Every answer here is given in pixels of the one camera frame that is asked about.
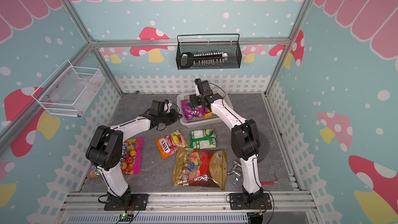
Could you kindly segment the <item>yellow orange candy bag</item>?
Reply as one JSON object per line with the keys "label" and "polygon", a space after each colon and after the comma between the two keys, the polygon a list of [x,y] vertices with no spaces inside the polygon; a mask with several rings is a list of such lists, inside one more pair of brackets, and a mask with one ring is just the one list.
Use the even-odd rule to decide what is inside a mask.
{"label": "yellow orange candy bag", "polygon": [[204,118],[210,118],[214,115],[213,112],[208,107],[203,107],[203,110],[204,110]]}

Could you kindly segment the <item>purple grape candy bag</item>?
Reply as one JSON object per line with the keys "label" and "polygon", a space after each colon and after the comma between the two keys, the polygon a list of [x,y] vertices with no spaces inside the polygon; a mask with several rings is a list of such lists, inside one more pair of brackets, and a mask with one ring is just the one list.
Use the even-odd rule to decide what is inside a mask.
{"label": "purple grape candy bag", "polygon": [[203,106],[192,106],[189,99],[181,101],[181,109],[186,120],[193,120],[194,118],[205,117]]}

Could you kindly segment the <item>white plastic basket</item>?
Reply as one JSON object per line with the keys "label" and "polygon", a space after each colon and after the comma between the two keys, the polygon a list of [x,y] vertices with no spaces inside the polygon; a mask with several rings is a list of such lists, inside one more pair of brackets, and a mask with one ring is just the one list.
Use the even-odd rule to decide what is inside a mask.
{"label": "white plastic basket", "polygon": [[[178,96],[177,96],[177,104],[180,108],[179,113],[182,115],[183,115],[183,111],[182,111],[181,102],[183,100],[189,99],[189,95],[191,95],[191,94],[193,94],[193,92],[184,92],[184,93],[178,94]],[[209,117],[209,118],[198,117],[198,118],[193,118],[192,120],[187,120],[185,118],[185,116],[183,116],[180,119],[180,122],[182,125],[185,125],[185,126],[191,128],[191,127],[199,127],[199,126],[207,125],[207,124],[220,123],[223,121],[217,115],[213,115],[212,117]]]}

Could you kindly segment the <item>orange Fox's candy bag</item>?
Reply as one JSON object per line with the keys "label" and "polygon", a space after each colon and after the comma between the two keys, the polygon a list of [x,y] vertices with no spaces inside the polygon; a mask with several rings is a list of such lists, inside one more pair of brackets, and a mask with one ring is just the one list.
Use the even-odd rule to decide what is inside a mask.
{"label": "orange Fox's candy bag", "polygon": [[186,139],[179,130],[160,139],[156,139],[156,144],[162,159],[166,159],[176,153],[179,147],[188,147]]}

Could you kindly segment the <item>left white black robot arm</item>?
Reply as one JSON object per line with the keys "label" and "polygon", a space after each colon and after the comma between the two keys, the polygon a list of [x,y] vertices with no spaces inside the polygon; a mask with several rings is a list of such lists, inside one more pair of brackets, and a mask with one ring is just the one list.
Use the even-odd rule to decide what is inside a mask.
{"label": "left white black robot arm", "polygon": [[120,125],[101,125],[96,129],[86,158],[101,173],[111,200],[119,204],[131,201],[131,189],[120,168],[123,142],[160,124],[169,126],[181,118],[176,104],[169,100],[154,100],[151,107],[136,118]]}

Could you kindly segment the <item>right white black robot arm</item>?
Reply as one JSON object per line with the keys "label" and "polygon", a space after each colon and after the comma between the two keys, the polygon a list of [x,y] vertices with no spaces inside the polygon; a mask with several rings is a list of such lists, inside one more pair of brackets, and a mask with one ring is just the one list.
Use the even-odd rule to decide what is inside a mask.
{"label": "right white black robot arm", "polygon": [[193,107],[203,106],[217,115],[231,130],[231,147],[239,158],[243,170],[243,196],[246,204],[258,202],[263,197],[263,188],[258,172],[260,135],[257,124],[245,119],[230,108],[224,97],[214,93],[206,80],[196,79],[195,95],[190,96]]}

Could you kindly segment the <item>black socket tool set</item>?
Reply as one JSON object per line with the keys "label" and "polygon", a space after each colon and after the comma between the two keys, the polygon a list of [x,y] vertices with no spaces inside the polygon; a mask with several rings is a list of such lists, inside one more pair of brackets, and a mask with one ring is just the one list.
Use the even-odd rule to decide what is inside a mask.
{"label": "black socket tool set", "polygon": [[225,63],[228,59],[228,54],[224,52],[210,52],[206,54],[193,54],[190,52],[184,53],[180,58],[181,68],[190,68],[193,66],[208,66]]}

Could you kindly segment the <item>green candy bag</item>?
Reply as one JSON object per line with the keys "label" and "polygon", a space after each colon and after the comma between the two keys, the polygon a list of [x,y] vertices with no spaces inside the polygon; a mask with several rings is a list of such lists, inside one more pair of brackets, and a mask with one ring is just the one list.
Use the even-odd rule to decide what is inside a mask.
{"label": "green candy bag", "polygon": [[194,130],[190,132],[190,148],[217,148],[217,138],[214,129]]}

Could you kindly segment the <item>pink fruit chewy candy bag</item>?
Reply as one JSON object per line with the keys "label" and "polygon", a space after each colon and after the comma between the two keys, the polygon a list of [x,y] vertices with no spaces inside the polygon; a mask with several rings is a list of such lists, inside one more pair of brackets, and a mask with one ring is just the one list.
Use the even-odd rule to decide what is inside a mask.
{"label": "pink fruit chewy candy bag", "polygon": [[140,173],[142,145],[142,137],[123,142],[120,165],[123,175],[138,175]]}

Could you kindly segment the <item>large gold red candy bag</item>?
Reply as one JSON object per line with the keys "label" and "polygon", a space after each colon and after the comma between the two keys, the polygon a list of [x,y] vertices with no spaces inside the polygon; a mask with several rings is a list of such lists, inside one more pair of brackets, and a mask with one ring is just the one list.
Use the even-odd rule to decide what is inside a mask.
{"label": "large gold red candy bag", "polygon": [[180,147],[172,175],[174,186],[226,189],[227,151]]}

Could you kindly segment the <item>silver metal clamp parts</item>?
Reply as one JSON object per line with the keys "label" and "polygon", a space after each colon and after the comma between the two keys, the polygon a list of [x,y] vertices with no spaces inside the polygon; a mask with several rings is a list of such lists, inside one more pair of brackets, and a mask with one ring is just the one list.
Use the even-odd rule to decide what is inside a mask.
{"label": "silver metal clamp parts", "polygon": [[233,185],[237,185],[239,180],[242,178],[242,172],[240,172],[238,170],[238,169],[241,169],[241,168],[242,168],[242,166],[241,166],[240,162],[238,162],[237,160],[234,160],[232,169],[227,173],[227,175],[234,175],[235,176],[235,180],[233,182]]}

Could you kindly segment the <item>small circuit board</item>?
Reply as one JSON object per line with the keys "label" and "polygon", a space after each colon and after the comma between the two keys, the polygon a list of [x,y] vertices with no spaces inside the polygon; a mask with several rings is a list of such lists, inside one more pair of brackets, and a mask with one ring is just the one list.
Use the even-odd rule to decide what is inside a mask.
{"label": "small circuit board", "polygon": [[133,214],[123,213],[119,215],[118,222],[131,222],[134,218]]}

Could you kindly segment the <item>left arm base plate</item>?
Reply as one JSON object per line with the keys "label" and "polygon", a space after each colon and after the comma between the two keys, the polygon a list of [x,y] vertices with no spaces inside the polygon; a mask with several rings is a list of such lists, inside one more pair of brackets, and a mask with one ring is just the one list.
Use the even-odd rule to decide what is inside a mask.
{"label": "left arm base plate", "polygon": [[105,211],[144,211],[148,203],[149,194],[127,194],[125,198],[108,194]]}

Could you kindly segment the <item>red handled tool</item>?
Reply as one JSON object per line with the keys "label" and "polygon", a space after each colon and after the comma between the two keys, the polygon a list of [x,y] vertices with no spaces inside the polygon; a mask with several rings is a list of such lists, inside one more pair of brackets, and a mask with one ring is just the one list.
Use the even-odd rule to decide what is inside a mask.
{"label": "red handled tool", "polygon": [[278,183],[278,176],[277,174],[274,174],[274,180],[273,181],[263,181],[261,182],[261,185],[274,185]]}

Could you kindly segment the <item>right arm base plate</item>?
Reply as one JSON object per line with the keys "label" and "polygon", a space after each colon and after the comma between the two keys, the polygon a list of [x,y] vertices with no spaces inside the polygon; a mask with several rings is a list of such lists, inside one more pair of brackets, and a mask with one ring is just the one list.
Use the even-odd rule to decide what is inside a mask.
{"label": "right arm base plate", "polygon": [[248,197],[244,193],[230,193],[226,197],[230,203],[231,210],[271,210],[272,199],[269,194],[263,193],[260,196]]}

